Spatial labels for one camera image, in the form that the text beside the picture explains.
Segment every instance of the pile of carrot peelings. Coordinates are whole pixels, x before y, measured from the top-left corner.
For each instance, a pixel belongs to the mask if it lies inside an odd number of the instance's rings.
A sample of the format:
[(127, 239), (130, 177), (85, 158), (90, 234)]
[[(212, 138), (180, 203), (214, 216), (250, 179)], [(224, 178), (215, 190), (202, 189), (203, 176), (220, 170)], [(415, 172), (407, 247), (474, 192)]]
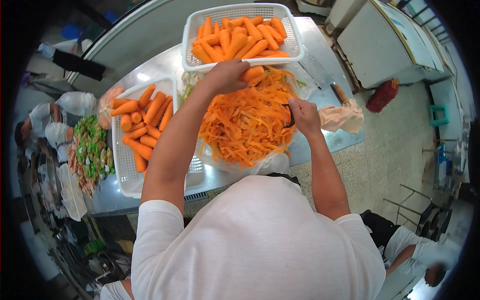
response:
[(265, 66), (263, 78), (255, 85), (234, 93), (217, 95), (200, 126), (198, 137), (213, 151), (213, 160), (239, 162), (243, 167), (254, 163), (272, 151), (288, 151), (294, 127), (290, 124), (290, 111), (282, 104), (296, 97), (288, 78), (288, 71)]

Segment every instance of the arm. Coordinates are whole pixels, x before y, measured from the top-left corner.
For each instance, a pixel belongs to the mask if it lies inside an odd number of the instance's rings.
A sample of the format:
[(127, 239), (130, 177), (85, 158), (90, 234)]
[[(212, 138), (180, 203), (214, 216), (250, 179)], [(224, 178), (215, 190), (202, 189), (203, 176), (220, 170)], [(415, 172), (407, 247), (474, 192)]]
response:
[(288, 101), (295, 123), (312, 150), (312, 194), (317, 212), (332, 220), (350, 214), (347, 193), (325, 142), (317, 106), (302, 99)]
[(200, 124), (212, 99), (245, 88), (240, 74), (250, 64), (240, 59), (218, 63), (194, 88), (163, 130), (150, 159), (140, 203), (160, 199), (183, 214), (185, 175), (192, 160)]
[(415, 246), (416, 245), (409, 245), (397, 255), (395, 260), (392, 262), (392, 265), (387, 269), (387, 276), (389, 276), (393, 271), (395, 271), (395, 269), (397, 269), (398, 266), (401, 265), (404, 261), (412, 257), (415, 251)]
[(54, 122), (60, 122), (60, 106), (57, 103), (50, 103), (50, 114)]

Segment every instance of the towel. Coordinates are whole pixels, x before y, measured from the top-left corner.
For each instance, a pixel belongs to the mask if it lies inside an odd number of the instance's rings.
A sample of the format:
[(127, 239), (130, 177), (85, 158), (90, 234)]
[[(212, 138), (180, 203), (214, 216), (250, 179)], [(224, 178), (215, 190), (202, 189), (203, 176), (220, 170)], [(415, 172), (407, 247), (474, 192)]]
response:
[(342, 106), (327, 105), (318, 110), (322, 129), (336, 132), (343, 129), (351, 133), (359, 133), (363, 124), (361, 108), (354, 99), (349, 98)]

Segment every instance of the white t-shirt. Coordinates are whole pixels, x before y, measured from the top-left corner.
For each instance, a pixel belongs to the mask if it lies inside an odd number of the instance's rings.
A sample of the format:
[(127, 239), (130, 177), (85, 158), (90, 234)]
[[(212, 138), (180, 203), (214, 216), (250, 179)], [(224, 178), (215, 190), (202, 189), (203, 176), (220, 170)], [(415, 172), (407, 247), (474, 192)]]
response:
[(100, 291), (100, 300), (132, 300), (121, 281), (107, 283)]
[(405, 274), (423, 274), (435, 263), (443, 263), (447, 270), (454, 267), (458, 255), (453, 249), (439, 245), (433, 240), (419, 237), (404, 226), (400, 226), (388, 241), (385, 258), (393, 262), (409, 245), (416, 245), (411, 258), (404, 261), (399, 269)]
[(53, 122), (53, 118), (50, 115), (50, 103), (35, 106), (28, 117), (32, 122), (30, 138), (36, 142), (39, 137), (45, 137), (45, 127)]
[(248, 176), (183, 229), (178, 208), (139, 208), (136, 299), (374, 299), (385, 269), (357, 214), (312, 211), (283, 177)]

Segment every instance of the peeled carrot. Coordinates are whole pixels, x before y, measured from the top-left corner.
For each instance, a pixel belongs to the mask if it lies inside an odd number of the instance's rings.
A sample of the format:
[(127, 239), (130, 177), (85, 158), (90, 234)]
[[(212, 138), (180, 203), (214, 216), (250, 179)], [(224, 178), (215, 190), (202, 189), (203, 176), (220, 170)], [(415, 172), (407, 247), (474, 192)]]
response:
[(282, 21), (277, 17), (273, 17), (271, 21), (272, 21), (273, 27), (278, 31), (278, 33), (280, 33), (282, 38), (286, 38), (287, 33), (285, 32), (285, 28), (283, 27)]
[(193, 47), (192, 48), (192, 54), (203, 63), (213, 63), (213, 60), (205, 52), (202, 45), (197, 45), (197, 46)]
[(120, 105), (118, 108), (112, 110), (110, 115), (112, 117), (119, 116), (121, 114), (130, 113), (136, 111), (138, 109), (138, 101), (137, 100), (130, 100), (125, 104)]
[(156, 86), (154, 84), (151, 84), (140, 96), (140, 99), (138, 99), (138, 107), (140, 107), (140, 109), (144, 109), (145, 107), (147, 107), (148, 102), (150, 102), (150, 97), (152, 97), (152, 94), (155, 91), (155, 89), (156, 89)]
[(248, 18), (248, 16), (243, 16), (236, 18), (227, 22), (227, 29), (233, 30), (235, 27), (240, 27), (243, 25), (243, 19)]
[(277, 41), (277, 42), (283, 41), (283, 38), (280, 35), (280, 33), (278, 33), (278, 31), (276, 31), (272, 26), (265, 26), (265, 28), (272, 35), (272, 37), (275, 39), (275, 41)]
[(224, 55), (226, 54), (228, 47), (230, 46), (230, 36), (231, 33), (228, 29), (220, 30), (220, 32), (218, 33), (218, 40), (220, 41), (220, 46), (222, 47)]
[(286, 52), (283, 52), (283, 51), (280, 51), (280, 50), (263, 50), (262, 52), (258, 53), (258, 55), (262, 55), (262, 56), (269, 56), (269, 55), (275, 55), (275, 54), (281, 54), (281, 53), (285, 53)]
[(216, 45), (218, 44), (218, 36), (217, 35), (204, 36), (201, 39), (192, 42), (192, 46), (195, 47), (199, 45), (202, 41), (207, 42), (207, 44), (209, 45)]
[(257, 26), (258, 24), (261, 24), (264, 21), (264, 18), (262, 16), (256, 16), (250, 19), (250, 22)]
[(132, 127), (132, 119), (129, 115), (123, 115), (120, 119), (120, 128), (123, 132), (129, 130)]
[(137, 129), (137, 130), (134, 130), (132, 132), (124, 134), (123, 137), (121, 138), (121, 140), (123, 141), (123, 143), (125, 143), (124, 139), (132, 139), (132, 140), (138, 139), (139, 137), (141, 137), (142, 135), (144, 135), (147, 132), (148, 132), (147, 128), (142, 127), (142, 128)]
[(147, 133), (156, 139), (158, 139), (160, 137), (160, 134), (162, 133), (160, 130), (153, 127), (152, 125), (147, 125), (145, 126), (145, 128), (147, 129)]
[(201, 25), (197, 29), (197, 41), (202, 38), (203, 34), (204, 34), (204, 26)]
[(160, 122), (160, 120), (162, 119), (162, 116), (163, 114), (165, 113), (165, 110), (167, 109), (167, 106), (168, 104), (172, 101), (172, 96), (168, 96), (165, 101), (163, 101), (162, 103), (162, 106), (160, 107), (160, 109), (158, 110), (158, 112), (156, 113), (155, 117), (153, 118), (153, 120), (150, 122), (150, 125), (152, 125), (153, 127), (157, 127), (158, 125), (158, 122)]
[(228, 28), (228, 27), (227, 27), (227, 23), (228, 23), (228, 22), (230, 22), (230, 18), (228, 18), (228, 17), (223, 17), (223, 18), (222, 18), (222, 27), (223, 27), (223, 29), (227, 29), (227, 28)]
[(266, 39), (268, 41), (270, 46), (272, 46), (272, 49), (273, 50), (278, 50), (278, 48), (279, 48), (278, 44), (276, 43), (275, 39), (270, 34), (270, 32), (268, 32), (265, 25), (260, 24), (260, 25), (257, 26), (257, 29), (258, 29), (258, 31), (260, 31), (260, 33), (262, 34), (264, 39)]
[(218, 22), (215, 22), (213, 26), (213, 34), (218, 35), (219, 32), (220, 32), (220, 24)]
[(140, 112), (138, 111), (134, 111), (131, 115), (130, 115), (131, 119), (132, 119), (132, 122), (135, 123), (135, 124), (138, 124), (142, 121), (142, 115), (140, 114)]
[(247, 27), (248, 34), (250, 36), (253, 36), (253, 38), (255, 39), (255, 42), (263, 39), (262, 34), (260, 33), (260, 31), (258, 31), (258, 29), (255, 27), (255, 25), (253, 25), (251, 20), (245, 19), (245, 20), (243, 20), (243, 22), (245, 23), (245, 27)]
[(224, 57), (222, 47), (220, 47), (219, 45), (215, 45), (215, 46), (213, 46), (213, 49), (214, 49), (219, 55), (221, 55), (222, 57)]
[(223, 55), (216, 52), (215, 49), (213, 49), (213, 47), (207, 44), (205, 41), (202, 41), (201, 45), (204, 48), (205, 52), (207, 52), (208, 56), (210, 56), (210, 58), (214, 62), (220, 62), (225, 60)]
[(135, 150), (133, 151), (133, 160), (135, 161), (135, 166), (137, 167), (137, 173), (142, 173), (147, 169), (147, 161)]
[(173, 115), (173, 102), (170, 102), (167, 106), (167, 110), (165, 110), (165, 115), (163, 115), (163, 119), (160, 122), (160, 126), (158, 127), (160, 131), (163, 131), (165, 129), (168, 122), (172, 118), (172, 115)]
[(213, 33), (212, 17), (206, 17), (205, 23), (204, 23), (204, 32), (202, 33), (202, 36), (209, 36), (212, 33)]
[(146, 160), (150, 160), (150, 158), (152, 158), (153, 149), (149, 146), (145, 146), (129, 138), (125, 139), (123, 143), (129, 146), (133, 151), (137, 152), (141, 157), (145, 158)]
[(251, 59), (255, 55), (258, 55), (258, 53), (262, 52), (268, 47), (268, 42), (265, 39), (259, 40), (255, 46), (253, 46), (245, 55), (241, 57), (241, 59), (246, 60), (246, 59)]
[(145, 119), (144, 119), (145, 124), (150, 124), (150, 122), (153, 120), (156, 113), (162, 106), (162, 103), (165, 100), (165, 98), (166, 96), (162, 92), (158, 92), (155, 95), (155, 98), (152, 100), (152, 104), (150, 104), (150, 107), (148, 108), (147, 115), (145, 116)]
[(239, 33), (232, 39), (227, 52), (225, 53), (225, 60), (231, 60), (235, 54), (247, 43), (247, 36)]
[(120, 107), (122, 104), (127, 103), (128, 101), (130, 100), (125, 98), (112, 99), (112, 101), (110, 102), (110, 108), (116, 109)]
[(148, 134), (142, 135), (140, 137), (140, 143), (144, 144), (145, 146), (149, 146), (152, 148), (155, 148), (155, 144), (158, 140), (154, 138), (153, 136), (150, 136)]
[(237, 52), (237, 54), (235, 54), (235, 57), (234, 58), (240, 58), (245, 55), (245, 53), (247, 53), (253, 46), (255, 46), (255, 43), (257, 41), (253, 38), (253, 36), (249, 36), (247, 38), (247, 43), (245, 45), (243, 45), (242, 48), (240, 48), (240, 50)]

